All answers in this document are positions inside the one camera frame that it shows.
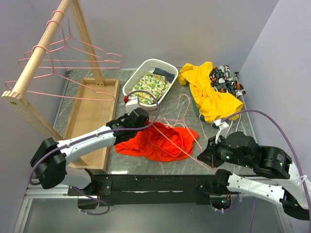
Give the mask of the orange mesh shorts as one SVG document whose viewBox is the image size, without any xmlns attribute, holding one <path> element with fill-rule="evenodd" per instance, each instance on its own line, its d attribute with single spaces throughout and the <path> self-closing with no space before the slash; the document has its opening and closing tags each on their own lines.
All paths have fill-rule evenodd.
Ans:
<svg viewBox="0 0 311 233">
<path fill-rule="evenodd" d="M 193 152 L 199 135 L 192 129 L 170 127 L 155 122 L 151 127 L 115 146 L 119 154 L 145 157 L 156 162 L 173 162 L 187 159 Z"/>
</svg>

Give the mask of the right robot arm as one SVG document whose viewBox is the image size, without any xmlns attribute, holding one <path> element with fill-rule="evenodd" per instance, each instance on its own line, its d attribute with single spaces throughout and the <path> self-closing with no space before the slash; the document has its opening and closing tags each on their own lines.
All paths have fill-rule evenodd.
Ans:
<svg viewBox="0 0 311 233">
<path fill-rule="evenodd" d="M 299 171 L 290 156 L 282 149 L 260 146 L 253 137 L 235 132 L 228 137 L 212 137 L 206 149 L 197 159 L 217 168 L 213 181 L 205 189 L 209 194 L 222 195 L 239 192 L 265 200 L 296 219 L 309 220 L 306 194 L 299 177 Z M 221 169 L 224 163 L 231 163 L 253 170 L 263 178 L 276 182 L 275 185 L 249 180 L 233 172 Z"/>
</svg>

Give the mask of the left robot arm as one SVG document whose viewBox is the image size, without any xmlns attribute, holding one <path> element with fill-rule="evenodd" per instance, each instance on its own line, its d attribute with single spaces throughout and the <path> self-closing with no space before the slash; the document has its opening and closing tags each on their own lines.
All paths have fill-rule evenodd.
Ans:
<svg viewBox="0 0 311 233">
<path fill-rule="evenodd" d="M 104 126 L 84 135 L 54 141 L 45 139 L 30 161 L 32 173 L 43 189 L 51 189 L 59 184 L 79 188 L 84 194 L 96 191 L 97 183 L 86 169 L 69 166 L 76 159 L 93 151 L 108 148 L 134 138 L 146 128 L 149 114 L 142 108 L 136 108 L 129 114 L 106 123 Z"/>
</svg>

